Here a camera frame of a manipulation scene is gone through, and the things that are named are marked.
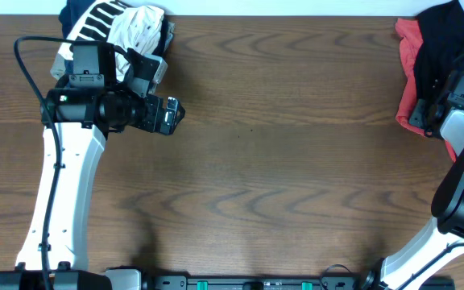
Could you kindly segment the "black hydrogen t-shirt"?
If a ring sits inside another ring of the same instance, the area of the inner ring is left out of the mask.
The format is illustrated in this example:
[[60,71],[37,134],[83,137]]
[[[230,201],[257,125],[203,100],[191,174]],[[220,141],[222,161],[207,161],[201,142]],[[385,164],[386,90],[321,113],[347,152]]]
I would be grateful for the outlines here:
[[413,72],[417,97],[429,110],[450,73],[464,71],[464,10],[460,2],[451,1],[419,13],[416,19],[423,44]]

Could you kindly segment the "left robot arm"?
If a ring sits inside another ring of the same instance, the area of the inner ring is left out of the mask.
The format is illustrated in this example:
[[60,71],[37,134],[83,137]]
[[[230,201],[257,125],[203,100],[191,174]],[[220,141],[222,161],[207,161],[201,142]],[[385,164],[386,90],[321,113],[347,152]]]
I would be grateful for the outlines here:
[[171,135],[185,110],[174,97],[105,89],[51,89],[42,108],[43,171],[31,226],[0,289],[146,289],[137,268],[88,270],[87,220],[99,159],[111,131]]

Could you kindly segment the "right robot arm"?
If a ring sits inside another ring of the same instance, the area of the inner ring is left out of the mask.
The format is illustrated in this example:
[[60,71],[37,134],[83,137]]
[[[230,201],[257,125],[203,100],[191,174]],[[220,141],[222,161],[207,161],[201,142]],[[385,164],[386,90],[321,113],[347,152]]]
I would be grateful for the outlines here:
[[381,259],[358,289],[418,289],[464,254],[464,110],[449,112],[441,136],[458,156],[433,197],[432,217],[401,250]]

